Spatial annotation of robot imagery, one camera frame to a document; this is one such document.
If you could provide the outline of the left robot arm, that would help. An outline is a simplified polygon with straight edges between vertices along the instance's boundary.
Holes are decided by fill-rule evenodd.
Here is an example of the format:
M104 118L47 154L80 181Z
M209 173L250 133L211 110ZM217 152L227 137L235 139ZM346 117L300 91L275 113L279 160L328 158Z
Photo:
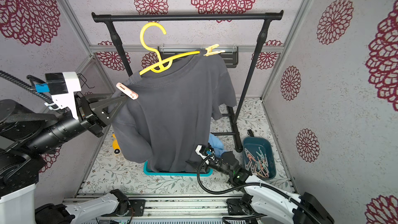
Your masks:
M74 96L77 110L61 116L39 114L13 100L1 101L1 223L82 224L106 214L132 215L128 197L120 190L79 204L35 207L34 191L45 154L86 131L97 137L126 103L126 96Z

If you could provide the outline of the dark grey t-shirt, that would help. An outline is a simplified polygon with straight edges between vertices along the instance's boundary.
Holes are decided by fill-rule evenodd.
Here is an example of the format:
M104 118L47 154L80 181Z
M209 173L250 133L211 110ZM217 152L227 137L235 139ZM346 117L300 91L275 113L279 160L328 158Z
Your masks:
M201 160L195 150L207 145L220 106L236 105L225 62L205 50L161 73L135 73L125 85L138 98L128 99L115 117L114 134L126 160L154 172L192 173L192 163Z

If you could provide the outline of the pink clothespin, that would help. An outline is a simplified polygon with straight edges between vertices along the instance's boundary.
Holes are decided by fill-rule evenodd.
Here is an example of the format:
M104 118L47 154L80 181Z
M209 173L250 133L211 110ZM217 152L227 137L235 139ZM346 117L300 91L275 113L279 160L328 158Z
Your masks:
M138 94L133 90L129 89L126 85L122 83L116 84L117 89L119 89L123 94L131 98L132 100L138 99Z

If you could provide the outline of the light blue garment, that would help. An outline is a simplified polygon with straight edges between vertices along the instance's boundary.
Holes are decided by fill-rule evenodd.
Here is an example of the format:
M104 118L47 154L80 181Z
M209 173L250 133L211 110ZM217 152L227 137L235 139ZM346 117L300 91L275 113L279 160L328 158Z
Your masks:
M216 157L220 158L226 152L222 141L211 133L209 134L208 144L214 149Z

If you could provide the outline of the yellow plush toy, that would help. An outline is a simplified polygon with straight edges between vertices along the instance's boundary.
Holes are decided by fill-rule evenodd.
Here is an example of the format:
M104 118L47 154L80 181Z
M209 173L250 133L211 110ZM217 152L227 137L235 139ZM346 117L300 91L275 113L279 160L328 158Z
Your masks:
M121 153L121 150L120 150L120 146L119 146L119 144L118 144L118 141L117 141L117 139L116 139L116 136L115 136L115 134L113 134L113 143L112 143L112 147L113 147L113 149L114 149L114 154L116 154L116 155L118 155L118 154L120 154Z

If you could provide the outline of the black wall shelf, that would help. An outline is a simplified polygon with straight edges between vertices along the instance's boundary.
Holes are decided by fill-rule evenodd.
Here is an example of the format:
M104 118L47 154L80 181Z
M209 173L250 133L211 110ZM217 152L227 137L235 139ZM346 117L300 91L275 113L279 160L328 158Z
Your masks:
M205 49L205 46L158 46L158 51L162 58L168 58L174 55ZM238 47L219 46L217 50L225 50L225 53L219 54L224 60L227 68L236 68L238 65Z

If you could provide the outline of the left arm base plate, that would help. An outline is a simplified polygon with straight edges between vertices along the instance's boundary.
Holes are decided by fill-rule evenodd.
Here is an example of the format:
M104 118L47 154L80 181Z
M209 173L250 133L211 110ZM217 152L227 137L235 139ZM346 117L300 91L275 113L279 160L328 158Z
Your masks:
M102 217L141 217L143 216L146 200L129 199L129 203L123 202L119 204L116 210L110 214L102 215Z

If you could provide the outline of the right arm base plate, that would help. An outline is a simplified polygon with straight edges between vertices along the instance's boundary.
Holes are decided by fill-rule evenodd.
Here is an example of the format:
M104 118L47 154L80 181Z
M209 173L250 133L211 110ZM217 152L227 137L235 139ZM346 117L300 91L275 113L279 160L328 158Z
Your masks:
M240 215L254 215L256 212L250 206L249 203L243 201L242 199L227 199L227 209L228 214L231 216L240 216Z

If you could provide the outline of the teal laundry basket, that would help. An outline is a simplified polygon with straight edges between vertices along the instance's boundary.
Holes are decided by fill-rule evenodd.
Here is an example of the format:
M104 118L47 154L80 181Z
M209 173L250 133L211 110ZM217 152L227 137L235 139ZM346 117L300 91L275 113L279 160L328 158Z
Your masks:
M143 169L144 173L148 176L184 176L184 177L196 177L197 174L196 173L186 173L186 172L153 172L151 170L149 170L148 167L148 162L146 161L144 163L144 169ZM201 177L210 177L213 174L213 169L209 169L207 172L205 173L200 173Z

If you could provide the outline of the dark teal clothespin bin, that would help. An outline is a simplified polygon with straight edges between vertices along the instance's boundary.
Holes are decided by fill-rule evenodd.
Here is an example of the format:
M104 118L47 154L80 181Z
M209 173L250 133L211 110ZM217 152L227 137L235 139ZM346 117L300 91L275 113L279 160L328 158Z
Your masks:
M277 174L272 146L266 139L246 137L243 140L243 161L247 171L263 180L271 180Z

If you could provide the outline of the colourful clothespins pile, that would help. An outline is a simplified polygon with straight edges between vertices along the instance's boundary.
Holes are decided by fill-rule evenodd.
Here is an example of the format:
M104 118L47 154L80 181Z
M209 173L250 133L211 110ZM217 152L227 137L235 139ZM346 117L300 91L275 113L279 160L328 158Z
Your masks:
M246 158L245 169L259 177L269 178L268 160L261 149L253 155L247 148L244 149Z

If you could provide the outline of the beige clothespin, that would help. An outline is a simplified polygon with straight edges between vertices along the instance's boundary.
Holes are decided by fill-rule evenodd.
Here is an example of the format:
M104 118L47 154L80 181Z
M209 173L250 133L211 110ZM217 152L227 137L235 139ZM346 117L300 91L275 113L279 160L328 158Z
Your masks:
M211 45L211 46L205 48L205 50L206 50L205 56L209 57L209 56L225 53L226 52L225 50L217 50L217 48L219 48L219 46L220 46L219 44L214 44L214 45Z

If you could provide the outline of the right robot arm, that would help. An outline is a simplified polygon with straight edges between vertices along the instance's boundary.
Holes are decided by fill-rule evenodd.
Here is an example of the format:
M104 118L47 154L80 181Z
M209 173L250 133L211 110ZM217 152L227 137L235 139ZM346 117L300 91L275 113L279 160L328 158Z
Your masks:
M233 191L243 192L236 206L247 215L246 219L270 217L282 224L333 224L333 217L310 193L302 195L281 190L252 174L239 164L233 152L216 157L209 147L198 146L196 153L202 158L197 171L199 186L212 195ZM228 176L232 186L222 191L206 188L200 179L202 169L214 169Z

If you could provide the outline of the yellow plastic hanger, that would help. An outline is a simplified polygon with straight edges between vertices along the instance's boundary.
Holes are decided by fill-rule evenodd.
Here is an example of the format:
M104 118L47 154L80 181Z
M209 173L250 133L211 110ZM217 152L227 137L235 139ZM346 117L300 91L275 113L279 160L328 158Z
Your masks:
M164 72L164 71L168 70L172 66L174 60L177 60L177 59L180 59L180 58L183 58L183 57L187 57L187 56L191 56L191 55L200 54L200 51L192 51L192 52L186 52L186 53L174 55L174 56L171 56L171 57L166 58L166 59L162 59L161 54L160 54L160 52L157 49L151 48L148 45L146 45L146 43L145 43L144 35L145 35L145 32L147 31L147 29L149 29L150 27L157 27L157 28L159 28L162 31L162 33L164 35L167 34L167 31L165 30L165 28L162 25L160 25L159 23L156 23L156 22L147 23L141 29L141 32L140 32L141 45L146 50L154 52L156 54L157 58L158 58L158 62L153 64L153 65L151 65L151 66L148 66L148 67L144 68L143 70L141 70L139 72L140 76L144 75L145 73L147 73L149 71L152 71L154 73Z

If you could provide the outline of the black clothes rack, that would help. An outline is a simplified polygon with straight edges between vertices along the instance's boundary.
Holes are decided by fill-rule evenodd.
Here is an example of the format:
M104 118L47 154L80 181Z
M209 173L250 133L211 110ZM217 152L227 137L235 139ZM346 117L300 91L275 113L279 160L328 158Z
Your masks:
M96 23L106 24L113 45L116 48L117 53L121 57L122 63L129 76L133 74L131 67L127 61L125 50L123 47L122 40L117 33L114 26L114 22L139 22L139 21L205 21L205 20L263 20L263 26L257 38L257 43L254 49L254 57L250 64L250 68L246 77L246 81L243 87L243 91L240 96L237 109L234 111L232 107L227 108L227 113L223 114L224 117L228 117L230 121L231 131L230 132L216 132L216 136L232 136L234 139L235 150L237 152L243 151L243 145L240 138L240 133L237 127L237 120L242 108L244 99L246 97L249 85L254 74L258 57L262 52L262 48L266 43L268 36L268 29L272 21L279 21L283 18L284 11L280 12L267 12L267 13L249 13L249 14L211 14L211 15L97 15L92 12L91 16L93 21Z

